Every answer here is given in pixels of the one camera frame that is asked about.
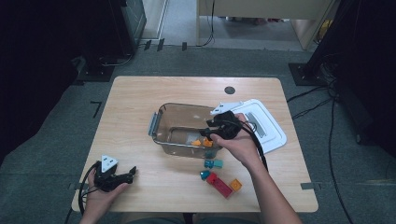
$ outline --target wooden desk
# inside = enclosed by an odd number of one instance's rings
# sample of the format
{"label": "wooden desk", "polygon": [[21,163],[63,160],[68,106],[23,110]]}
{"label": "wooden desk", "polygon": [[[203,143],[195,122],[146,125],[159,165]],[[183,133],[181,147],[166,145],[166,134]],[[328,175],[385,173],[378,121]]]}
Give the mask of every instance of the wooden desk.
{"label": "wooden desk", "polygon": [[[235,94],[224,88],[232,86]],[[165,103],[217,106],[220,102],[258,99],[288,137],[282,148],[266,154],[270,174],[297,212],[315,212],[318,202],[291,121],[285,96],[276,78],[263,77],[117,77],[108,96],[80,181],[102,154],[119,160],[116,174],[137,166],[132,186],[113,204],[118,212],[258,212],[248,171],[227,149],[214,169],[227,184],[238,178],[243,187],[230,198],[201,180],[204,160],[170,156],[148,136],[149,121]],[[73,209],[78,211],[77,194]]]}
{"label": "wooden desk", "polygon": [[197,0],[196,42],[200,45],[200,16],[292,19],[303,49],[308,49],[332,10],[335,0]]}

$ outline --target transparent plastic container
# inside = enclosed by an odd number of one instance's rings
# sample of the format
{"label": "transparent plastic container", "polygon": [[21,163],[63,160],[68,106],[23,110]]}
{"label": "transparent plastic container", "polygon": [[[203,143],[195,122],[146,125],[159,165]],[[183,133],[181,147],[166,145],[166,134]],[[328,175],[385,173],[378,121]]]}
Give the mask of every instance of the transparent plastic container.
{"label": "transparent plastic container", "polygon": [[[206,121],[213,119],[210,115],[213,109],[201,105],[162,105],[151,119],[148,134],[156,144],[163,147],[166,154],[213,159],[221,147],[214,143],[211,147],[204,146],[205,137],[199,133],[199,130],[207,128]],[[196,140],[202,144],[193,146],[191,143]]]}

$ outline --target human arm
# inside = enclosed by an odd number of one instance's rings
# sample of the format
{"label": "human arm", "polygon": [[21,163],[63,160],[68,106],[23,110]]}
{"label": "human arm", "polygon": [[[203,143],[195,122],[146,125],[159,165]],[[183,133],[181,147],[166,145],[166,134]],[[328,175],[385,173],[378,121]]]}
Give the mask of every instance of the human arm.
{"label": "human arm", "polygon": [[94,174],[95,169],[92,169],[88,175],[89,191],[91,193],[87,194],[85,212],[79,222],[80,224],[97,223],[105,215],[117,197],[128,188],[128,184],[123,183],[110,192],[101,191],[93,184]]}
{"label": "human arm", "polygon": [[[235,116],[242,122],[246,122],[243,114]],[[219,146],[227,148],[247,168],[256,191],[264,223],[302,223],[273,178],[266,171],[257,148],[246,131],[241,130],[234,139],[230,140],[224,140],[216,134],[211,134],[210,138]]]}

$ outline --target human hand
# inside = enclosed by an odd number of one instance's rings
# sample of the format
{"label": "human hand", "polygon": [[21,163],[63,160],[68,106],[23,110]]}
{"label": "human hand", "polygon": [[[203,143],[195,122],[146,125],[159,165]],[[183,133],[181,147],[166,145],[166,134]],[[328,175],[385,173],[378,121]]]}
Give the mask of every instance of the human hand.
{"label": "human hand", "polygon": [[110,192],[101,191],[93,184],[94,175],[95,169],[92,169],[88,175],[88,183],[90,186],[89,191],[91,191],[91,193],[87,194],[85,212],[79,223],[85,224],[98,222],[99,219],[105,215],[117,197],[128,188],[128,184],[123,183]]}
{"label": "human hand", "polygon": [[[235,114],[235,116],[250,130],[248,124],[245,123],[247,120],[243,114]],[[210,138],[219,146],[227,148],[246,167],[253,162],[261,162],[256,145],[251,139],[250,134],[243,129],[234,139],[225,140],[214,133],[210,134]]]}

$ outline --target person's left hand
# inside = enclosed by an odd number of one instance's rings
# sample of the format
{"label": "person's left hand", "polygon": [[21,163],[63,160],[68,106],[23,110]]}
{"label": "person's left hand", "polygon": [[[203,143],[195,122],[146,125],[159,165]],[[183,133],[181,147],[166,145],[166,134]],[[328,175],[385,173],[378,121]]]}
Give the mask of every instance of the person's left hand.
{"label": "person's left hand", "polygon": [[118,185],[114,190],[110,192],[104,192],[100,189],[96,190],[96,186],[93,184],[94,175],[95,169],[92,169],[88,176],[88,183],[90,186],[89,191],[94,191],[87,194],[85,212],[79,223],[98,222],[99,219],[108,211],[111,204],[113,204],[117,197],[128,188],[128,184],[123,183]]}

